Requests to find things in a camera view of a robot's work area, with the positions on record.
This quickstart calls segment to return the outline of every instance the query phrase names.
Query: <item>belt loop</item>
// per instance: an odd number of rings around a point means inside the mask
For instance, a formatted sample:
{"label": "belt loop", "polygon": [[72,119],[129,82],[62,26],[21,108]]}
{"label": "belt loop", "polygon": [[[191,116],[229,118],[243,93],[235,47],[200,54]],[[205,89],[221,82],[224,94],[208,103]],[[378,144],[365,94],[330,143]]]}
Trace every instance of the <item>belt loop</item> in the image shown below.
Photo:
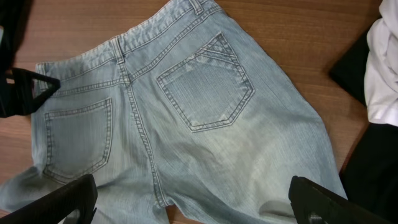
{"label": "belt loop", "polygon": [[193,9],[195,10],[196,15],[199,15],[203,12],[203,8],[200,5],[200,3],[198,2],[198,0],[189,0],[189,2],[193,6]]}
{"label": "belt loop", "polygon": [[124,62],[124,57],[123,57],[123,54],[122,54],[122,50],[120,49],[118,37],[113,37],[111,39],[111,42],[112,42],[113,51],[114,51],[114,54],[115,54],[116,59],[118,61],[118,64],[123,63]]}

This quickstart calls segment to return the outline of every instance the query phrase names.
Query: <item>jeans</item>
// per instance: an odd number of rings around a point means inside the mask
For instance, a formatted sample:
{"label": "jeans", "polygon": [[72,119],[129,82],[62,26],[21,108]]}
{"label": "jeans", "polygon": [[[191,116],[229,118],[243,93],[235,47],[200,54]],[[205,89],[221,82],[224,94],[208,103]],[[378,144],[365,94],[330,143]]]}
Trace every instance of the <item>jeans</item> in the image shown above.
{"label": "jeans", "polygon": [[319,115],[212,0],[171,0],[37,71],[61,89],[32,115],[34,165],[1,186],[0,208],[87,173],[93,223],[168,223],[173,204],[203,223],[294,223],[294,175],[345,197]]}

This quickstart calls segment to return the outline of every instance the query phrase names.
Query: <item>white fabric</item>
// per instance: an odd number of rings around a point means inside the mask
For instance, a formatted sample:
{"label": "white fabric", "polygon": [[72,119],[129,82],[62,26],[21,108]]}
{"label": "white fabric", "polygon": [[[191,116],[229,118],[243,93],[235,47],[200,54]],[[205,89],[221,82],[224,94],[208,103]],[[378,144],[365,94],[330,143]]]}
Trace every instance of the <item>white fabric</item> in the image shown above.
{"label": "white fabric", "polygon": [[368,119],[398,126],[398,0],[383,0],[379,10],[382,19],[368,32],[364,79]]}

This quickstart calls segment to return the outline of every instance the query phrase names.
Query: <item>wooden surface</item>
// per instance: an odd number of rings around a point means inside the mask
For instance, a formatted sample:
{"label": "wooden surface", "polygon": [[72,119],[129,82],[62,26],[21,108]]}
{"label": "wooden surface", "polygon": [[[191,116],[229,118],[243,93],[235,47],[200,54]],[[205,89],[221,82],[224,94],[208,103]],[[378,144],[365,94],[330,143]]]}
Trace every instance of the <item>wooden surface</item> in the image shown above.
{"label": "wooden surface", "polygon": [[[35,0],[15,67],[86,52],[155,14],[166,0]],[[323,118],[338,168],[367,126],[366,110],[328,71],[378,17],[381,0],[217,1],[264,48]],[[0,183],[32,164],[30,119],[0,119]],[[175,207],[171,223],[196,223]]]}

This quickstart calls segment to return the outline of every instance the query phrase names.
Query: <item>back pocket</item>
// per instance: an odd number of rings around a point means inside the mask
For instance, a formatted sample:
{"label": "back pocket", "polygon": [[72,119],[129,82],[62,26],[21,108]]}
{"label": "back pocket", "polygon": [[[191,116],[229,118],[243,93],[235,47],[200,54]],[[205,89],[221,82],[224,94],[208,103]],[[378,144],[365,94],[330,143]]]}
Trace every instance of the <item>back pocket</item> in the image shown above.
{"label": "back pocket", "polygon": [[67,183],[104,166],[112,138],[110,98],[84,108],[45,114],[47,163],[44,174]]}
{"label": "back pocket", "polygon": [[191,131],[232,124],[254,93],[222,33],[162,73],[157,83]]}

